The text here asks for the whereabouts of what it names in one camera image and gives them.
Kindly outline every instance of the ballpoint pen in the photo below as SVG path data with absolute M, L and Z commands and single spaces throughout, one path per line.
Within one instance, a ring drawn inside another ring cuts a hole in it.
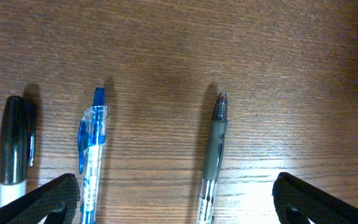
M 1 206 L 25 194 L 35 152 L 35 106 L 20 96 L 6 100 L 0 134 Z
M 78 130 L 78 168 L 80 174 L 83 174 L 80 224 L 96 223 L 96 206 L 106 140 L 107 113 L 108 107 L 104 105 L 104 88 L 96 88 L 93 106 L 85 111 Z
M 216 184 L 223 159 L 224 135 L 227 127 L 227 96 L 219 94 L 209 127 L 208 143 L 205 149 L 203 179 L 198 202 L 197 224 L 212 224 Z

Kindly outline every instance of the blue pen clip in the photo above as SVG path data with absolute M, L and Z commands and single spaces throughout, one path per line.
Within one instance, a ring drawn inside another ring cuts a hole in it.
M 78 169 L 83 172 L 85 157 L 84 151 L 90 146 L 103 144 L 106 140 L 105 119 L 107 106 L 104 105 L 104 88 L 96 88 L 93 97 L 93 106 L 88 108 L 78 130 Z

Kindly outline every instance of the wooden table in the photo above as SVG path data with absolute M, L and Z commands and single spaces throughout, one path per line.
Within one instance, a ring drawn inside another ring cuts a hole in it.
M 110 106 L 98 223 L 194 223 L 209 119 L 229 99 L 216 223 L 278 223 L 287 171 L 358 207 L 358 2 L 0 2 L 0 126 L 39 106 L 28 190 L 78 174 L 96 86 Z

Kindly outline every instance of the clear pen barrel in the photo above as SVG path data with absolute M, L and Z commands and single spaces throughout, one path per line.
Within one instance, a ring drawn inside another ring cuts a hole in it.
M 80 224 L 96 223 L 96 206 L 98 202 L 98 189 L 100 167 L 104 144 L 91 146 L 85 151 L 84 173 L 81 188 L 81 220 Z
M 198 202 L 198 216 L 196 224 L 212 224 L 213 208 L 216 193 L 216 180 L 206 180 L 201 182 L 200 200 Z

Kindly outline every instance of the brown wood grain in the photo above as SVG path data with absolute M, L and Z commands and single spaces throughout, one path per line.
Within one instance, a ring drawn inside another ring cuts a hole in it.
M 27 188 L 78 175 L 110 106 L 98 223 L 194 223 L 209 119 L 229 99 L 216 223 L 278 223 L 287 171 L 358 207 L 358 1 L 1 1 L 5 100 L 39 107 Z

